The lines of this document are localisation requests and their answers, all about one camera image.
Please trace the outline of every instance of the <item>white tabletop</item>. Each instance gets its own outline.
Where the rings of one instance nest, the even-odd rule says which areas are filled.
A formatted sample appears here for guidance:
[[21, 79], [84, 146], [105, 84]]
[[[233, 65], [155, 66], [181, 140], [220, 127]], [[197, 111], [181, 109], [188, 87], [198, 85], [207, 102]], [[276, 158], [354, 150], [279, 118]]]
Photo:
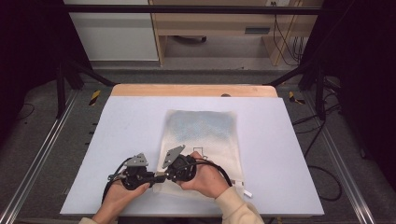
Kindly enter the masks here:
[[[259, 213], [309, 217], [323, 209], [281, 98], [110, 96], [76, 180], [64, 215], [91, 215], [101, 205], [107, 176], [126, 158], [143, 152], [148, 171], [159, 159], [167, 110], [233, 111], [246, 190]], [[214, 202], [149, 189], [122, 216], [218, 217]]]

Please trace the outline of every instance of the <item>black cable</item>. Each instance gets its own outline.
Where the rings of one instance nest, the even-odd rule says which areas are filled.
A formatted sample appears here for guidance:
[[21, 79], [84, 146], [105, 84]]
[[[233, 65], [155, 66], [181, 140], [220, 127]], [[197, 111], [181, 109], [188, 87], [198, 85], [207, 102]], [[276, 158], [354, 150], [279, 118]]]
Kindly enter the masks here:
[[[297, 40], [300, 38], [300, 47], [298, 48], [298, 52], [296, 51], [297, 49]], [[298, 64], [300, 64], [301, 59], [303, 57], [303, 47], [304, 47], [304, 37], [298, 37], [295, 36], [294, 40], [293, 40], [293, 48], [292, 48], [292, 52], [293, 54], [291, 55], [291, 57], [294, 58], [295, 61], [297, 61]]]
[[221, 168], [221, 166], [216, 165], [215, 163], [213, 163], [211, 161], [207, 161], [207, 160], [203, 160], [203, 159], [198, 159], [198, 160], [201, 161], [201, 162], [197, 161], [197, 162], [193, 162], [193, 163], [190, 163], [190, 164], [187, 164], [187, 165], [182, 165], [182, 166], [177, 167], [177, 169], [182, 171], [182, 170], [184, 170], [184, 168], [191, 167], [193, 165], [210, 165], [210, 166], [213, 166], [213, 167], [217, 168], [220, 171], [220, 173], [224, 176], [225, 180], [227, 181], [227, 184], [230, 187], [233, 186], [233, 183], [231, 182], [230, 177], [228, 177], [227, 173], [225, 172], [225, 170], [223, 168]]
[[122, 168], [122, 166], [124, 166], [124, 163], [127, 162], [128, 160], [130, 160], [131, 158], [126, 159], [125, 161], [122, 162], [122, 164], [119, 166], [119, 168], [117, 168], [116, 172], [114, 172], [114, 175], [110, 175], [108, 177], [108, 182], [106, 183], [105, 189], [103, 191], [103, 196], [102, 196], [102, 203], [105, 201], [105, 197], [107, 195], [108, 190], [110, 189], [111, 185], [117, 181], [118, 179], [117, 174], [119, 173], [120, 169]]
[[35, 111], [35, 106], [32, 104], [24, 104], [24, 105], [29, 105], [32, 107], [32, 110], [29, 112], [29, 114], [27, 114], [26, 116], [23, 116], [21, 118], [16, 118], [15, 120], [21, 120], [21, 119], [26, 119], [27, 117], [31, 116], [33, 114], [33, 112]]
[[274, 22], [274, 28], [275, 28], [275, 29], [274, 29], [274, 31], [273, 31], [274, 44], [275, 44], [277, 50], [279, 50], [280, 56], [282, 57], [283, 62], [285, 62], [285, 64], [290, 65], [290, 66], [299, 65], [299, 64], [290, 64], [290, 63], [286, 62], [286, 59], [285, 59], [285, 57], [283, 56], [282, 50], [280, 50], [279, 46], [278, 46], [277, 43], [276, 43], [276, 39], [275, 39], [276, 27], [277, 27], [277, 29], [279, 30], [279, 33], [280, 33], [280, 35], [282, 36], [282, 39], [283, 39], [283, 41], [285, 42], [285, 45], [286, 45], [286, 47], [288, 48], [288, 51], [290, 52], [289, 47], [288, 47], [288, 44], [287, 44], [287, 42], [286, 42], [286, 39], [283, 37], [282, 32], [280, 31], [279, 27], [277, 26], [277, 19], [276, 19], [276, 14], [275, 14], [275, 22]]
[[328, 202], [335, 202], [335, 201], [337, 201], [337, 200], [339, 200], [339, 199], [341, 198], [341, 196], [343, 195], [343, 188], [342, 188], [342, 186], [341, 186], [340, 181], [338, 180], [338, 178], [337, 178], [335, 175], [333, 175], [330, 171], [328, 171], [328, 170], [326, 170], [326, 169], [324, 169], [324, 168], [318, 167], [318, 166], [308, 165], [308, 168], [317, 169], [317, 170], [320, 170], [320, 171], [322, 171], [322, 172], [328, 174], [329, 176], [332, 177], [332, 179], [334, 179], [334, 181], [335, 181], [335, 182], [337, 183], [337, 185], [338, 185], [338, 194], [337, 194], [336, 197], [334, 197], [334, 198], [325, 198], [325, 197], [323, 197], [323, 196], [321, 196], [321, 195], [319, 194], [318, 196], [319, 196], [320, 199], [323, 199], [323, 200], [328, 201]]
[[[338, 106], [340, 106], [340, 104], [333, 105], [333, 106], [327, 108], [325, 111], [326, 111], [326, 113], [330, 114], [330, 113], [332, 113], [332, 111], [333, 111], [336, 107], [338, 107]], [[304, 118], [304, 119], [299, 119], [299, 120], [297, 120], [297, 121], [294, 121], [294, 122], [293, 122], [293, 125], [306, 122], [306, 121], [308, 121], [308, 120], [310, 120], [310, 119], [312, 119], [312, 118], [315, 118], [315, 117], [317, 117], [317, 116], [318, 116], [318, 115], [313, 115], [313, 116], [309, 116], [309, 117]], [[322, 123], [319, 127], [317, 127], [317, 128], [319, 128], [319, 130], [318, 130], [318, 132], [315, 134], [314, 138], [312, 139], [311, 143], [309, 144], [308, 149], [307, 149], [306, 152], [304, 153], [304, 158], [305, 158], [305, 159], [306, 159], [306, 157], [307, 157], [309, 151], [311, 150], [312, 146], [314, 145], [315, 141], [317, 140], [317, 138], [318, 138], [318, 136], [319, 136], [321, 130], [323, 129], [325, 123], [326, 123], [326, 119], [323, 120], [323, 123]], [[331, 176], [332, 179], [334, 179], [334, 181], [337, 183], [337, 186], [338, 186], [338, 194], [337, 194], [336, 197], [334, 197], [334, 198], [326, 198], [326, 197], [321, 196], [321, 195], [319, 194], [319, 192], [318, 192], [318, 196], [319, 196], [320, 199], [325, 200], [325, 201], [328, 201], [328, 202], [335, 202], [335, 201], [337, 201], [337, 200], [339, 200], [339, 199], [341, 198], [342, 193], [343, 193], [342, 186], [341, 186], [340, 181], [338, 180], [338, 178], [337, 178], [335, 175], [333, 175], [330, 171], [328, 171], [328, 170], [326, 170], [326, 169], [324, 169], [324, 168], [318, 167], [318, 166], [308, 165], [308, 168], [311, 168], [311, 169], [318, 169], [318, 170], [320, 170], [320, 171], [326, 173], [327, 175]]]
[[312, 139], [311, 143], [309, 144], [308, 149], [304, 153], [304, 158], [306, 158], [306, 156], [308, 156], [308, 152], [311, 150], [312, 146], [314, 145], [315, 141], [317, 140], [317, 138], [318, 138], [321, 130], [323, 129], [325, 123], [326, 123], [326, 119], [323, 120], [323, 123], [320, 125], [320, 128], [319, 128], [317, 134], [315, 134], [314, 139]]
[[[276, 14], [274, 14], [274, 16], [275, 16], [275, 22], [274, 22], [274, 35], [273, 35], [273, 37], [274, 37], [275, 46], [276, 46], [276, 48], [279, 50], [280, 56], [282, 57], [283, 61], [284, 61], [285, 64], [287, 64], [287, 65], [300, 65], [300, 63], [298, 62], [298, 60], [296, 60], [296, 58], [294, 57], [294, 55], [291, 53], [290, 48], [289, 48], [289, 43], [288, 43], [288, 41], [286, 40], [286, 38], [283, 36], [283, 34], [282, 34], [282, 32], [281, 32], [281, 30], [280, 30], [280, 28], [279, 28], [279, 25], [278, 25], [278, 23], [277, 23], [277, 16], [276, 16]], [[287, 33], [288, 33], [288, 32], [290, 31], [290, 29], [291, 29], [292, 21], [294, 20], [294, 17], [295, 17], [295, 16], [296, 16], [296, 15], [293, 15], [292, 18], [291, 18], [291, 23], [290, 23], [290, 25], [289, 25], [289, 28], [288, 28]], [[283, 56], [282, 51], [280, 50], [279, 46], [278, 46], [277, 43], [276, 43], [276, 39], [275, 39], [275, 31], [276, 31], [276, 28], [277, 28], [277, 30], [279, 31], [280, 36], [282, 37], [283, 42], [284, 42], [284, 44], [286, 45], [286, 48], [288, 49], [288, 52], [289, 52], [291, 58], [292, 58], [295, 62], [297, 62], [297, 64], [290, 64], [290, 63], [287, 63], [287, 62], [286, 62], [285, 57]]]
[[318, 128], [320, 128], [320, 126], [318, 126], [318, 127], [316, 127], [316, 128], [313, 128], [313, 129], [311, 129], [311, 130], [308, 130], [308, 131], [302, 131], [302, 132], [297, 132], [297, 133], [312, 133], [314, 130], [316, 130], [316, 129], [318, 129]]
[[331, 92], [331, 93], [327, 94], [327, 95], [323, 98], [323, 100], [326, 101], [327, 98], [329, 98], [330, 96], [333, 96], [333, 95], [336, 96], [337, 94], [336, 94], [335, 92]]

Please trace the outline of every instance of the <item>metal frame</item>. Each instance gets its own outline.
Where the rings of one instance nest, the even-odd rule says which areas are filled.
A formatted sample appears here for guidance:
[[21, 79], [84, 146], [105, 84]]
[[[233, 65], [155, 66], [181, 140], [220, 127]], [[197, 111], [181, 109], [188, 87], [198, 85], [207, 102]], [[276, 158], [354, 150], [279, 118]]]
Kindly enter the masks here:
[[[120, 6], [120, 5], [47, 5], [41, 6], [43, 10], [60, 10], [66, 12], [91, 12], [91, 13], [214, 13], [214, 14], [276, 14], [276, 15], [334, 15], [341, 13], [340, 10], [335, 9], [327, 9], [322, 7], [226, 7], [226, 6]], [[345, 16], [346, 12], [343, 12], [344, 15], [341, 17], [340, 21]], [[328, 38], [326, 38], [321, 46], [325, 44]], [[52, 39], [54, 46], [59, 47], [57, 45], [56, 40]], [[106, 80], [95, 74], [91, 69], [85, 68], [73, 61], [69, 61], [69, 65], [77, 68], [79, 71], [83, 71], [86, 74], [95, 77], [96, 79], [100, 80], [102, 83], [106, 85], [114, 85], [111, 81]], [[312, 63], [306, 63], [299, 66], [297, 69], [287, 73], [280, 79], [277, 79], [269, 85], [277, 86], [283, 81], [294, 77], [295, 75], [300, 74], [300, 72], [305, 71], [308, 67], [310, 67]], [[63, 103], [64, 98], [64, 83], [62, 74], [63, 68], [60, 66], [58, 70], [58, 79], [60, 81], [58, 87], [58, 94], [60, 95], [59, 102]], [[29, 168], [25, 178], [22, 180], [19, 188], [17, 189], [14, 197], [12, 198], [11, 202], [8, 204], [6, 210], [2, 213], [0, 217], [0, 224], [8, 224], [13, 223], [17, 214], [21, 210], [21, 207], [30, 192], [33, 184], [35, 183], [38, 174], [50, 154], [52, 146], [56, 141], [57, 136], [59, 135], [72, 107], [77, 98], [78, 92], [72, 91], [71, 96], [69, 97], [68, 103], [66, 107], [60, 108], [60, 112], [58, 113], [58, 119], [56, 119], [46, 141], [43, 143], [42, 147], [38, 151], [35, 160], [33, 161], [31, 167]], [[314, 107], [312, 106], [312, 100], [310, 96], [308, 96], [308, 103], [311, 109], [314, 111]], [[346, 190], [346, 194], [349, 197], [349, 200], [352, 203], [352, 206], [355, 209], [357, 217], [361, 223], [370, 224], [375, 223], [374, 218], [368, 208], [367, 204], [365, 203], [364, 199], [361, 196], [361, 193], [352, 178], [351, 173], [348, 171], [341, 155], [339, 154], [330, 134], [326, 128], [323, 130], [323, 135], [325, 137], [325, 141], [328, 145], [329, 155], [332, 159], [332, 163], [337, 170], [338, 175], [341, 178], [341, 182]]]
[[9, 202], [7, 208], [0, 216], [0, 223], [1, 224], [10, 224], [13, 223], [15, 218], [17, 217], [18, 213], [23, 206], [26, 197], [28, 196], [30, 190], [32, 189], [35, 180], [37, 179], [48, 155], [50, 154], [55, 141], [61, 132], [70, 111], [73, 108], [73, 105], [78, 97], [79, 91], [71, 92], [68, 101], [67, 107], [62, 114], [62, 116], [55, 120], [52, 125], [49, 134], [46, 137], [41, 148], [38, 150], [37, 155], [35, 156], [35, 160], [32, 162], [29, 170], [27, 171], [26, 175], [24, 176], [20, 186], [18, 187], [17, 191], [15, 192], [14, 196], [12, 197], [11, 201]]

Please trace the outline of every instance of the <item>beige sleeve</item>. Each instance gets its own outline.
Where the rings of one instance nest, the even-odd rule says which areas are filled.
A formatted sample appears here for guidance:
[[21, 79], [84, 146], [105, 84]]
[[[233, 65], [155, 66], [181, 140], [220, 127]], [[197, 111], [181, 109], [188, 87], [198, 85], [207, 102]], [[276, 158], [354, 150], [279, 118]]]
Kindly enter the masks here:
[[97, 224], [92, 219], [84, 217], [78, 224]]
[[222, 211], [223, 224], [263, 224], [253, 204], [239, 197], [234, 187], [226, 189], [216, 200]]

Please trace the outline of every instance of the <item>gray floor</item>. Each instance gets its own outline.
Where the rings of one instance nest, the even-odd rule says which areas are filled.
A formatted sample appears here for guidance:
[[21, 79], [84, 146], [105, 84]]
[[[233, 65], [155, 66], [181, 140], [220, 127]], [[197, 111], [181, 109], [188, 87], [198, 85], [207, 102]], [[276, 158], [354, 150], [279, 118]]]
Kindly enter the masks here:
[[[98, 67], [97, 72], [113, 81], [121, 83], [240, 83], [262, 84], [274, 80], [289, 71], [293, 66], [270, 65], [259, 38], [208, 38], [205, 44], [180, 43], [170, 40], [163, 67], [131, 66], [118, 68]], [[225, 46], [240, 45], [234, 51]], [[18, 213], [19, 223], [76, 223], [79, 217], [59, 215], [69, 189], [77, 174], [78, 168], [88, 149], [88, 144], [100, 118], [103, 106], [111, 88], [83, 76], [86, 85], [78, 91], [78, 98], [66, 124], [63, 126], [52, 151], [44, 163], [39, 177]], [[277, 88], [277, 93], [284, 98], [290, 114], [290, 120], [312, 115], [308, 105], [290, 102], [289, 92], [293, 91], [297, 99], [304, 99], [311, 92], [298, 92], [295, 83], [298, 77], [289, 80]], [[100, 90], [101, 94], [95, 105], [88, 105], [92, 93]], [[326, 106], [337, 104], [334, 96], [327, 98]], [[37, 151], [45, 141], [56, 116], [56, 86], [53, 81], [31, 90], [25, 98], [26, 104], [35, 107], [27, 118], [17, 120], [8, 140], [0, 150], [0, 209], [4, 211], [17, 190]], [[20, 113], [21, 118], [32, 111], [26, 105]], [[295, 126], [302, 151], [306, 151], [317, 130], [312, 120]], [[343, 116], [332, 112], [328, 115], [325, 127], [332, 136], [349, 171], [352, 173], [361, 194], [370, 208], [376, 223], [396, 223], [396, 194], [386, 182], [374, 161], [363, 160], [357, 143], [349, 130]], [[307, 163], [318, 165], [335, 174], [327, 146], [321, 135], [313, 145]], [[333, 197], [337, 191], [335, 182], [318, 170], [311, 170], [318, 193], [324, 197]], [[343, 192], [336, 202], [322, 201], [325, 215], [311, 218], [284, 218], [283, 223], [360, 223], [349, 197]], [[132, 218], [133, 223], [165, 223], [174, 221], [169, 218]], [[218, 219], [189, 219], [189, 223], [219, 223]]]

